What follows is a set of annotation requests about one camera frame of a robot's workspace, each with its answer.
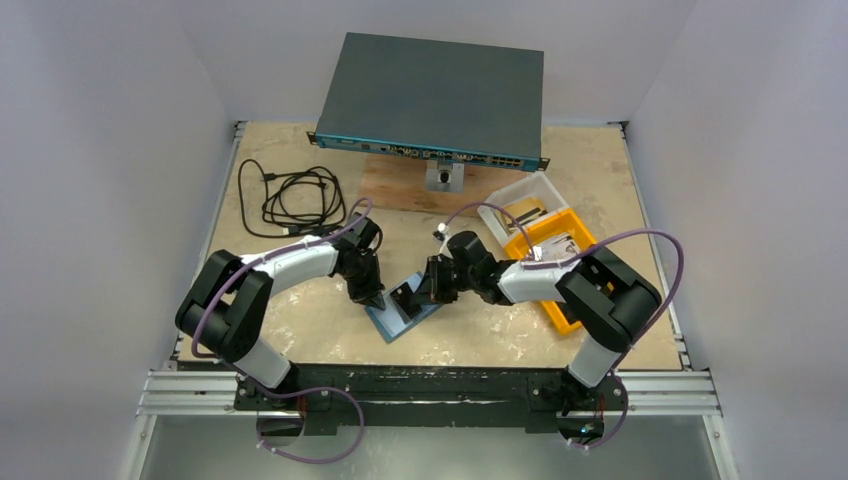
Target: blue foam block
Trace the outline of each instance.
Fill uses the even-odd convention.
[[[383,300],[386,303],[385,310],[380,310],[374,307],[365,307],[365,313],[367,313],[371,318],[371,321],[374,322],[374,326],[377,327],[377,331],[380,332],[380,335],[383,336],[383,340],[385,340],[386,343],[392,343],[395,339],[408,332],[412,327],[418,325],[422,320],[441,308],[441,305],[439,304],[422,305],[421,312],[419,312],[415,318],[411,319],[408,323],[405,321],[409,319],[409,317],[406,315],[406,312],[398,308],[397,304],[391,297],[391,292],[400,288],[400,286],[404,283],[408,283],[409,288],[411,288],[414,292],[415,289],[421,285],[422,278],[423,275],[421,272],[415,272],[399,285],[383,294]]]

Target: wooden base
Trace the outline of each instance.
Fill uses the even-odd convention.
[[[427,162],[393,155],[368,155],[359,185],[360,197],[371,197],[375,207],[412,212],[451,214],[470,202],[481,202],[495,190],[527,177],[527,172],[505,168],[465,166],[461,193],[432,192],[424,187]],[[461,215],[476,216],[469,208]]]
[[[349,206],[356,199],[366,155],[304,145],[306,132],[314,129],[315,124],[250,122],[239,147],[236,165],[246,158],[259,159],[269,172],[297,172],[323,165],[338,176]],[[545,174],[598,239],[644,226],[627,151],[617,129],[545,127],[542,144],[545,156],[555,159]],[[414,175],[412,185],[422,188],[425,164],[423,160],[417,161],[420,163],[412,166],[421,171]],[[391,163],[399,164],[400,161],[392,157]],[[506,172],[497,168],[486,170],[498,174]],[[237,176],[238,168],[233,169],[229,178],[209,251],[226,249],[241,255],[265,252],[290,243],[257,238],[245,231],[239,211]],[[260,220],[265,195],[261,181],[254,178],[249,182],[245,179],[248,224],[258,231],[277,233]],[[319,197],[312,190],[305,190],[303,195],[294,195],[296,192],[294,189],[291,198],[287,198],[293,211],[320,210]],[[481,192],[474,200],[488,194],[488,191]],[[420,271],[426,265],[427,256],[438,251],[431,235],[444,218],[442,215],[376,208],[371,218],[385,234],[378,255],[382,282],[389,288],[412,272]],[[479,219],[458,219],[452,230],[477,232],[483,245],[498,255],[497,241]],[[650,283],[660,284],[647,237],[635,237],[614,247],[616,255]],[[434,369],[562,368],[580,349],[585,336],[583,330],[560,335],[536,302],[511,307],[489,305],[474,293],[465,292],[456,302],[440,308],[409,333],[387,345],[362,306],[348,299],[345,282],[338,275],[314,278],[275,295],[268,302],[262,324],[262,337],[274,350],[283,352],[295,362],[418,365]],[[180,359],[194,360],[189,348],[191,339],[186,337],[185,341],[188,343],[183,343]],[[642,337],[639,348],[625,357],[621,368],[680,370],[671,321],[667,316],[664,315]]]

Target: black mounting plate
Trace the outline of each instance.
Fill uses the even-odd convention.
[[[369,426],[502,427],[527,433],[561,432],[563,402],[553,392],[561,382],[559,368],[412,367],[299,363],[299,386],[334,386],[349,392],[362,406]],[[209,362],[179,362],[180,370],[221,369]],[[600,392],[606,410],[620,411],[617,385],[605,379]],[[250,382],[240,382],[236,410],[296,410],[294,399],[266,401]],[[333,435],[339,426],[359,423],[356,410],[341,395],[306,396],[306,435]],[[594,403],[586,410],[591,411]]]

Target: cable connector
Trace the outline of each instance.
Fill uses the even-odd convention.
[[[436,227],[436,231],[433,232],[433,238],[436,239],[437,242],[443,243],[448,237],[448,226],[444,223],[440,223],[438,227]]]

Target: gray wall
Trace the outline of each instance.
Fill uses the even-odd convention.
[[[287,448],[327,457],[356,433],[342,427],[336,436],[300,438]],[[699,417],[631,416],[614,442],[589,455],[566,449],[558,433],[520,428],[368,427],[349,457],[322,466],[257,450],[250,417],[165,417],[148,455],[144,480],[718,480]]]
[[[698,2],[629,128],[747,478],[848,467],[846,52],[844,0]]]
[[[166,0],[0,8],[0,478],[115,478],[225,172]]]
[[[177,0],[227,111],[314,121],[348,31],[545,51],[546,123],[629,118],[695,0]]]

